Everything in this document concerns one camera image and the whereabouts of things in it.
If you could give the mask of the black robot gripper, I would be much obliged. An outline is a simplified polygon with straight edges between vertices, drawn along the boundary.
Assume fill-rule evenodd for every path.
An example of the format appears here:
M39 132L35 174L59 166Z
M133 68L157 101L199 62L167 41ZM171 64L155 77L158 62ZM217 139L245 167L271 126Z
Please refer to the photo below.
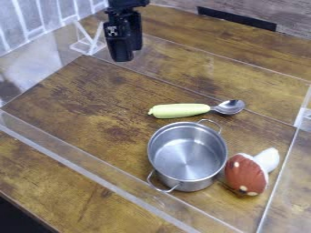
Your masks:
M109 0L105 12L110 15L103 31L111 57L117 62L129 62L134 57L133 49L142 49L142 14L135 9L149 5L150 0Z

